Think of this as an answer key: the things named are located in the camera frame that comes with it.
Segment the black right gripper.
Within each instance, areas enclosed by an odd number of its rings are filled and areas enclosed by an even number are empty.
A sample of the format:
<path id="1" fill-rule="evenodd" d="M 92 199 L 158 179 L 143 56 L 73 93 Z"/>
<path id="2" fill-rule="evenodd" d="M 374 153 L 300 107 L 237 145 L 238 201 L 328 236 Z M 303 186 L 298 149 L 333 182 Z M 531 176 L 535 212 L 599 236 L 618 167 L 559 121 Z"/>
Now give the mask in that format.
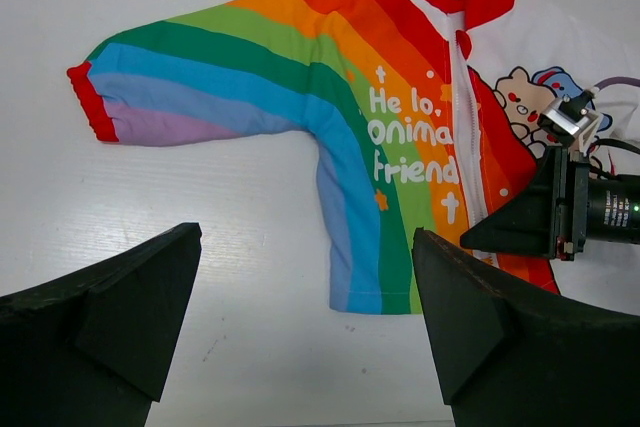
<path id="1" fill-rule="evenodd" d="M 460 245 L 572 261 L 589 239 L 639 243 L 639 177 L 607 173 L 579 152 L 549 147 L 527 186 L 465 232 Z"/>

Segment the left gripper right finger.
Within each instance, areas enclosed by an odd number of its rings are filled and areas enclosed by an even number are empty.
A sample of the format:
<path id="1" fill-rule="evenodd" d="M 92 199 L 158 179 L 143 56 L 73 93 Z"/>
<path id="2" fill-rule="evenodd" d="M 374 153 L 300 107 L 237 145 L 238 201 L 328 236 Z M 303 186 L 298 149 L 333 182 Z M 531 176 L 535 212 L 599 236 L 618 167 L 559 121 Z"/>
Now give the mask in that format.
<path id="1" fill-rule="evenodd" d="M 638 425 L 637 316 L 548 292 L 423 228 L 412 259 L 455 425 Z"/>

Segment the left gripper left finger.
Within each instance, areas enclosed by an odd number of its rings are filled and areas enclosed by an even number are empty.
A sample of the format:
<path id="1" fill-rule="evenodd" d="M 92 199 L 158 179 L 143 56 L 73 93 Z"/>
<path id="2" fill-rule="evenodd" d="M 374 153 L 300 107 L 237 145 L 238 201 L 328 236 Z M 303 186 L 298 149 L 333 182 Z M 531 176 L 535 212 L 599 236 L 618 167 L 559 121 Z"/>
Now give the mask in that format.
<path id="1" fill-rule="evenodd" d="M 4 426 L 143 426 L 160 400 L 201 257 L 201 228 L 1 299 Z"/>

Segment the rainbow and white kids jacket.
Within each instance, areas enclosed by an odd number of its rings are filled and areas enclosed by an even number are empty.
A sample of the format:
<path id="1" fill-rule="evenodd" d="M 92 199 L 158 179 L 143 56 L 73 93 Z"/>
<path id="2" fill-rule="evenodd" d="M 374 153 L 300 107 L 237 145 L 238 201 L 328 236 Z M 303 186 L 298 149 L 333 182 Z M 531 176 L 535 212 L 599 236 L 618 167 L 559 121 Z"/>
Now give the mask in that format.
<path id="1" fill-rule="evenodd" d="M 554 100 L 639 52 L 548 0 L 233 0 L 120 32 L 67 74 L 98 140 L 305 131 L 329 305 L 417 314 L 414 232 L 450 242 L 532 178 Z"/>

